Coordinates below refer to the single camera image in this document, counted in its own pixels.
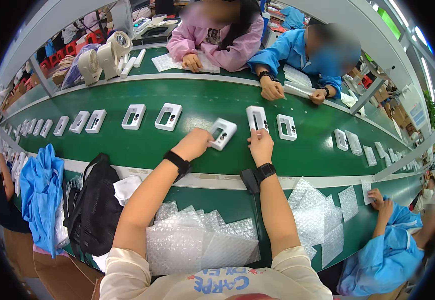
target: white cloth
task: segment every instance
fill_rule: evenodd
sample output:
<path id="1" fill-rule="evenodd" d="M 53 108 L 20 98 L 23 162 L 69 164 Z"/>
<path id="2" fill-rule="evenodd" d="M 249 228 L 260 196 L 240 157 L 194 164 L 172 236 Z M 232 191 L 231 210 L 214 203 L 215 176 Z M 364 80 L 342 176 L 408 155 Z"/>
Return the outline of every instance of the white cloth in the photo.
<path id="1" fill-rule="evenodd" d="M 302 246 L 276 255 L 271 268 L 208 269 L 196 274 L 163 276 L 152 285 L 148 262 L 134 251 L 112 248 L 106 263 L 106 276 L 100 287 L 101 300 L 224 300 L 250 293 L 262 293 L 281 300 L 333 298 L 310 266 L 310 259 Z"/>
<path id="2" fill-rule="evenodd" d="M 119 204 L 124 206 L 129 200 L 134 191 L 141 185 L 141 177 L 130 175 L 123 180 L 114 183 L 114 197 L 119 201 Z"/>

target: bubble wrap sheet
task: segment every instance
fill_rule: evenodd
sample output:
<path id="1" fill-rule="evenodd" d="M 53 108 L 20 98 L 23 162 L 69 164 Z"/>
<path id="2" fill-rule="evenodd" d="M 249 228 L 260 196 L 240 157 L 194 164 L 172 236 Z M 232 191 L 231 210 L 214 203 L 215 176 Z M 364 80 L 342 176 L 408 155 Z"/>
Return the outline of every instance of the bubble wrap sheet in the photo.
<path id="1" fill-rule="evenodd" d="M 344 222 L 347 222 L 359 212 L 356 192 L 354 192 L 354 187 L 351 185 L 337 195 L 339 196 L 339 201 L 341 202 L 342 216 L 344 217 Z"/>
<path id="2" fill-rule="evenodd" d="M 346 132 L 347 141 L 349 142 L 349 146 L 351 147 L 351 152 L 357 156 L 361 156 L 362 148 L 358 136 L 350 131 L 347 130 L 344 131 Z"/>
<path id="3" fill-rule="evenodd" d="M 147 261 L 151 275 L 201 271 L 205 231 L 195 227 L 146 228 Z"/>
<path id="4" fill-rule="evenodd" d="M 326 267 L 344 249 L 344 227 L 340 224 L 326 234 L 322 243 L 322 267 Z"/>
<path id="5" fill-rule="evenodd" d="M 302 245 L 314 246 L 324 241 L 323 210 L 323 205 L 292 210 Z"/>
<path id="6" fill-rule="evenodd" d="M 370 182 L 367 180 L 361 180 L 361 186 L 362 186 L 362 195 L 364 197 L 364 205 L 368 205 L 374 200 L 370 197 L 368 197 L 367 192 L 369 192 L 372 188 L 370 186 Z"/>

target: person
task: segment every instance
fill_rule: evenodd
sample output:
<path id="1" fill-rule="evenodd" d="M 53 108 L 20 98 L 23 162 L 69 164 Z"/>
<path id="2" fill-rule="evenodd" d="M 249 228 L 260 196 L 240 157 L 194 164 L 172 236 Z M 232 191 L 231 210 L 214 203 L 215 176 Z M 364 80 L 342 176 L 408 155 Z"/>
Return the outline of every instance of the person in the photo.
<path id="1" fill-rule="evenodd" d="M 435 209 L 421 214 L 386 199 L 378 189 L 368 196 L 378 210 L 372 239 L 344 262 L 337 292 L 344 296 L 383 294 L 409 279 L 435 248 Z"/>
<path id="2" fill-rule="evenodd" d="M 21 233 L 31 233 L 29 223 L 22 218 L 19 209 L 11 201 L 14 195 L 14 183 L 12 182 L 9 169 L 4 159 L 4 141 L 0 137 L 0 225 L 10 231 L 17 231 Z"/>
<path id="3" fill-rule="evenodd" d="M 264 29 L 256 0 L 203 1 L 187 6 L 180 12 L 182 24 L 174 29 L 166 46 L 172 59 L 199 72 L 203 68 L 197 56 L 200 49 L 212 64 L 229 72 L 247 68 L 247 61 L 259 50 Z M 229 17 L 235 14 L 240 14 L 239 21 Z"/>
<path id="4" fill-rule="evenodd" d="M 201 156 L 213 141 L 203 129 L 194 129 L 172 152 L 191 161 Z M 257 167 L 272 164 L 274 142 L 266 130 L 252 130 L 250 152 Z M 172 183 L 178 167 L 164 159 L 136 189 L 124 207 L 106 260 L 106 276 L 100 285 L 100 299 L 332 299 L 331 291 L 319 280 L 301 246 L 296 223 L 277 175 L 261 183 L 262 219 L 271 242 L 270 268 L 239 268 L 245 285 L 233 284 L 235 274 L 222 269 L 196 274 L 163 276 L 151 284 L 146 257 L 146 227 L 153 219 Z M 228 282 L 212 291 L 198 288 L 198 281 Z"/>
<path id="5" fill-rule="evenodd" d="M 274 78 L 280 61 L 307 75 L 319 75 L 321 88 L 309 99 L 320 105 L 326 97 L 341 97 L 341 75 L 356 65 L 359 55 L 359 42 L 342 34 L 335 24 L 314 24 L 281 34 L 273 45 L 257 52 L 248 65 L 258 75 L 262 97 L 269 101 L 284 97 L 281 83 Z"/>

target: blue jacket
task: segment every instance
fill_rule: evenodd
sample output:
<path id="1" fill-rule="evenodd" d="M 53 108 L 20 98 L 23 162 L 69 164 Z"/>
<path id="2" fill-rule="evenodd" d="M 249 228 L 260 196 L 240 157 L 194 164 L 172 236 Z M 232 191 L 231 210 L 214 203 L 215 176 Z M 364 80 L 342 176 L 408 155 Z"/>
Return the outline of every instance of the blue jacket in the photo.
<path id="1" fill-rule="evenodd" d="M 279 61 L 286 60 L 292 67 L 304 72 L 307 75 L 319 75 L 319 84 L 322 86 L 330 85 L 336 88 L 334 98 L 341 98 L 341 77 L 331 77 L 319 74 L 310 61 L 306 62 L 306 51 L 304 46 L 305 29 L 293 29 L 281 34 L 279 38 L 269 48 L 256 53 L 248 61 L 251 71 L 255 74 L 254 66 L 256 63 L 268 65 L 270 73 L 277 75 Z"/>
<path id="2" fill-rule="evenodd" d="M 371 239 L 345 261 L 337 292 L 343 296 L 366 296 L 398 288 L 414 274 L 424 256 L 407 231 L 420 227 L 420 214 L 394 203 L 385 234 Z"/>
<path id="3" fill-rule="evenodd" d="M 29 222 L 34 244 L 51 253 L 63 252 L 54 243 L 56 210 L 62 200 L 64 161 L 56 157 L 52 144 L 40 148 L 21 170 L 22 218 Z"/>

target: white machine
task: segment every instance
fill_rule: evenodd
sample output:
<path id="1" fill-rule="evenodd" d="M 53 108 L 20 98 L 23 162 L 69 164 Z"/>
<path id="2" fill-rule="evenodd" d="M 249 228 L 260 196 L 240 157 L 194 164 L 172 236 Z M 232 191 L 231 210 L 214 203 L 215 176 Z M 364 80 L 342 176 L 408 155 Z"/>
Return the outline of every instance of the white machine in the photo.
<path id="1" fill-rule="evenodd" d="M 99 60 L 97 59 L 97 52 L 93 49 L 81 54 L 78 67 L 79 72 L 84 77 L 86 86 L 96 83 L 102 73 L 102 68 L 99 66 Z"/>

